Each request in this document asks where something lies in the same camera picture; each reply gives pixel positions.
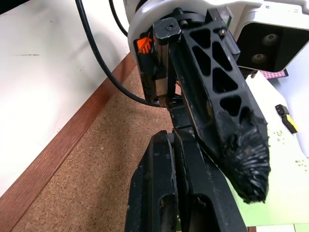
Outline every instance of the screw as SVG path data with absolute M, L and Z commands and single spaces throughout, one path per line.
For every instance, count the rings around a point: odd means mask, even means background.
M 174 23 L 170 23 L 169 25 L 167 25 L 167 26 L 165 27 L 165 29 L 168 30 L 168 31 L 172 31 L 172 30 L 175 30 L 175 29 L 176 29 L 176 26 L 175 26 Z
M 218 31 L 218 34 L 219 34 L 220 37 L 226 36 L 226 30 L 220 29 L 220 30 Z

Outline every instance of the cable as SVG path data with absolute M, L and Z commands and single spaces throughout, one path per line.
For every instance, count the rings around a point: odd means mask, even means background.
M 127 97 L 141 103 L 141 104 L 145 104 L 145 105 L 149 105 L 149 106 L 155 106 L 155 107 L 160 107 L 159 104 L 155 104 L 155 103 L 150 103 L 147 102 L 145 99 L 139 98 L 138 96 L 132 94 L 130 91 L 128 91 L 126 88 L 124 88 L 118 81 L 117 79 L 114 77 L 114 75 L 112 74 L 112 72 L 109 70 L 109 68 L 106 66 L 100 51 L 98 50 L 97 44 L 95 42 L 95 39 L 93 38 L 88 20 L 87 20 L 87 16 L 85 13 L 85 9 L 83 6 L 83 2 L 82 0 L 75 0 L 76 2 L 76 6 L 78 9 L 78 13 L 79 16 L 81 18 L 87 39 L 89 41 L 89 44 L 91 46 L 92 52 L 95 55 L 100 67 L 103 69 L 103 71 L 105 72 L 105 74 L 107 75 L 107 77 L 109 78 L 109 80 L 116 86 L 117 89 L 119 89 L 123 94 L 125 94 Z
M 114 19 L 119 27 L 119 29 L 122 31 L 122 33 L 127 37 L 127 31 L 124 29 L 124 27 L 121 25 L 121 22 L 119 21 L 119 18 L 117 16 L 115 7 L 114 7 L 114 2 L 113 0 L 109 0 L 110 3 L 110 7 L 111 7 L 111 11 L 112 11 L 112 15 L 114 16 Z

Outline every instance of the orange marking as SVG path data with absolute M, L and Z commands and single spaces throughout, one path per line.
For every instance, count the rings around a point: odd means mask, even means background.
M 141 38 L 137 40 L 137 47 L 139 49 L 138 53 L 148 54 L 151 51 L 151 45 L 152 39 L 150 37 L 150 32 L 148 33 L 147 37 Z

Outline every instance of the green cutting mat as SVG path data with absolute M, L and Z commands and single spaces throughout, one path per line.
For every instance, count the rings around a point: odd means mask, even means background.
M 268 122 L 271 173 L 266 203 L 245 204 L 229 183 L 241 215 L 247 226 L 309 223 L 309 161 L 275 110 L 285 99 L 258 74 L 247 83 Z

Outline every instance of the black mount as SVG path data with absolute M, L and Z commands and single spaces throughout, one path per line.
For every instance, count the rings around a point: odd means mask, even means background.
M 245 202 L 264 201 L 269 150 L 233 37 L 216 10 L 180 8 L 146 34 L 152 52 L 137 49 L 145 97 L 166 104 L 174 129 L 151 138 L 132 177 L 125 231 L 175 231 L 179 211 L 183 232 L 246 232 L 224 175 Z M 166 93 L 157 96 L 162 80 Z

